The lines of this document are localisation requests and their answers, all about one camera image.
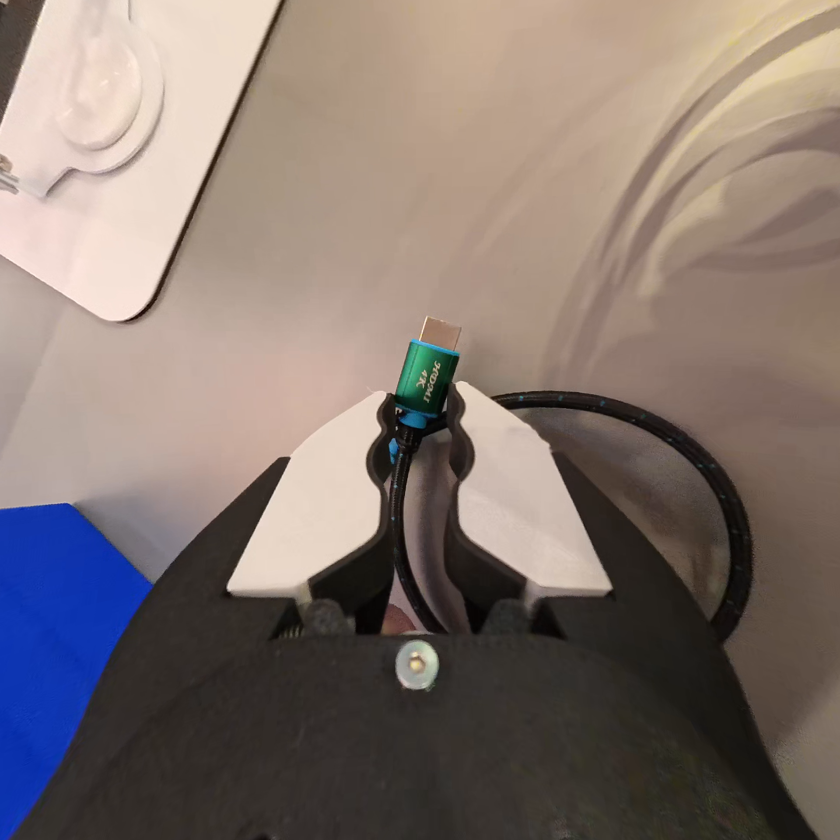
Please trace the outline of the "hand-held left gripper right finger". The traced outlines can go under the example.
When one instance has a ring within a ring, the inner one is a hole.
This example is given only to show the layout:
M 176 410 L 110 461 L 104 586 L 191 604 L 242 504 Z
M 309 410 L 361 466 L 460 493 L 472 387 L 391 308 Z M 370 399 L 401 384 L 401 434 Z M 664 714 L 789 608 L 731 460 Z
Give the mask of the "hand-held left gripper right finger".
M 533 613 L 553 597 L 613 593 L 581 515 L 539 433 L 466 381 L 449 387 L 446 573 L 468 621 L 513 600 Z

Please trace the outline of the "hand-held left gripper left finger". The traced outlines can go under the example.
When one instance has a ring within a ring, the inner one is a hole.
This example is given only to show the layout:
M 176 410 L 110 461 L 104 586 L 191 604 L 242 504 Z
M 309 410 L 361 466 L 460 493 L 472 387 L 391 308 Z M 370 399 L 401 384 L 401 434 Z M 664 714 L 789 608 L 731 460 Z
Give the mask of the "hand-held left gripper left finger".
M 280 598 L 300 612 L 330 600 L 355 625 L 382 625 L 394 579 L 385 483 L 395 403 L 373 392 L 290 455 L 227 582 L 235 597 Z

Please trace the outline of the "short braided cable green plugs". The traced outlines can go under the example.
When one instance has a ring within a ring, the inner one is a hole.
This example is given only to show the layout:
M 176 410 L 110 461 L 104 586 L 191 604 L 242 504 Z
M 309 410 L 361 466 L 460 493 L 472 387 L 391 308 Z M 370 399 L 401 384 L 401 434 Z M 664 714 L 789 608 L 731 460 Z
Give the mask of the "short braided cable green plugs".
M 461 328 L 427 317 L 420 336 L 408 344 L 395 389 L 396 431 L 389 449 L 392 481 L 388 493 L 395 574 L 421 630 L 448 630 L 427 603 L 415 578 L 405 541 L 404 507 L 413 458 L 425 437 L 441 431 L 447 415 L 448 388 L 459 362 Z M 708 621 L 719 644 L 738 627 L 749 602 L 753 582 L 753 540 L 749 517 L 726 470 L 691 436 L 661 416 L 610 397 L 569 391 L 530 391 L 495 395 L 492 400 L 510 411 L 529 408 L 566 409 L 611 417 L 636 426 L 672 447 L 702 475 L 714 493 L 728 534 L 728 578 L 721 601 Z

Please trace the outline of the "blue plastic bin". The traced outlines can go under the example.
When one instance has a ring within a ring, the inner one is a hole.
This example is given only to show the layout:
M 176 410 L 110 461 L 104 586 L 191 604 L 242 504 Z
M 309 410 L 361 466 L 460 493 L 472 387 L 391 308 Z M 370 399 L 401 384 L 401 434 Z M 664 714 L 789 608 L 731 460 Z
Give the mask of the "blue plastic bin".
M 152 586 L 71 504 L 1 510 L 1 838 L 60 765 Z

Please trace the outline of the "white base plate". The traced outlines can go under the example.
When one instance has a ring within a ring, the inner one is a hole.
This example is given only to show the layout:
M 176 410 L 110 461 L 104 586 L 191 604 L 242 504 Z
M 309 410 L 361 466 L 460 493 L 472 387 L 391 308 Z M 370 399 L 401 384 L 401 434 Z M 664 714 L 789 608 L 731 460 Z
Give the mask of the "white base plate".
M 156 298 L 282 5 L 127 2 L 164 76 L 147 143 L 109 173 L 65 175 L 43 199 L 1 197 L 2 257 L 109 322 Z

